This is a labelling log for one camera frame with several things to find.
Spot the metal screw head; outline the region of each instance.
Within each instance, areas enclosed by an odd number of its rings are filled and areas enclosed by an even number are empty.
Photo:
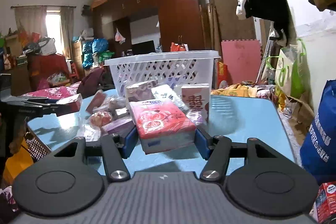
[[[219,173],[213,170],[205,171],[202,175],[207,179],[217,179],[219,177]]]
[[[127,177],[127,173],[122,170],[117,170],[111,173],[111,177],[114,179],[124,179],[125,177]]]

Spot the gray ribbed surface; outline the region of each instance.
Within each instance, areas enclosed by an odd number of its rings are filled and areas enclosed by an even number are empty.
[[[272,222],[314,223],[307,216],[271,221],[245,214],[226,199],[218,185],[200,182],[192,172],[138,172],[130,181],[111,184],[105,195],[94,206],[80,214],[55,220],[37,219],[22,214],[13,223],[267,224]]]

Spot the blue table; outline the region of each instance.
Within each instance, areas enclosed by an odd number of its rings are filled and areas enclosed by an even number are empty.
[[[115,90],[105,92],[116,95]],[[28,122],[31,132],[48,148],[54,151],[74,138],[81,121],[90,115],[85,111],[92,97],[83,100],[81,109],[57,117],[45,115]],[[294,161],[293,152],[284,127],[272,102],[265,99],[211,96],[208,133],[226,135],[233,142],[246,142],[250,137],[259,138],[288,159]],[[167,152],[145,155],[138,142],[131,156],[124,160],[131,175],[135,171],[176,172],[195,171],[200,175],[206,161],[195,145]],[[102,158],[89,157],[88,165],[105,174]],[[243,166],[244,159],[231,159],[227,174]]]

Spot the blue tote bag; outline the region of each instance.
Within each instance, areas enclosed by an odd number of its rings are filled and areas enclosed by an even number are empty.
[[[302,165],[321,185],[336,181],[336,80],[325,84],[319,111],[300,149]]]

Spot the blue plastic bag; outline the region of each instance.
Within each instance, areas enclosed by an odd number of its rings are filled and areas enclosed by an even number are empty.
[[[336,181],[336,80],[327,81],[319,111],[300,149],[302,166],[321,185]]]
[[[105,52],[109,49],[109,43],[106,39],[95,39],[92,43],[92,53]]]
[[[89,69],[93,65],[93,57],[92,54],[84,54],[84,62],[83,62],[83,68]]]
[[[92,53],[93,40],[85,41],[82,47],[82,53]]]

